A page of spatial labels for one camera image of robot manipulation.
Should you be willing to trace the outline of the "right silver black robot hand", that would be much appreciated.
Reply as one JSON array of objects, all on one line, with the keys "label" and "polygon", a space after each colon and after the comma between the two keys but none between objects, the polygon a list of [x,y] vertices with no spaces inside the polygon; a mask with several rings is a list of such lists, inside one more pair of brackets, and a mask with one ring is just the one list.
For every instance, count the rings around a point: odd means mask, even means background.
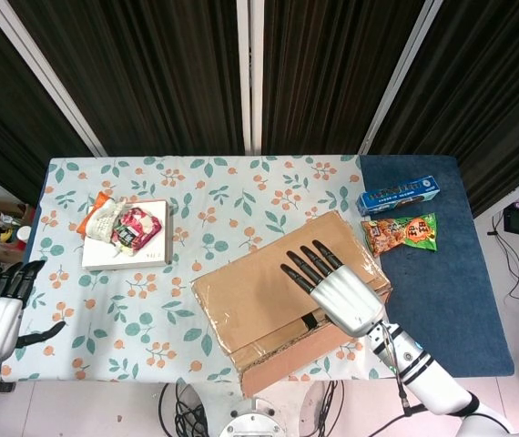
[{"label": "right silver black robot hand", "polygon": [[318,240],[302,246],[302,254],[289,250],[293,263],[280,269],[322,309],[336,327],[357,338],[382,322],[382,300],[357,274]]}]

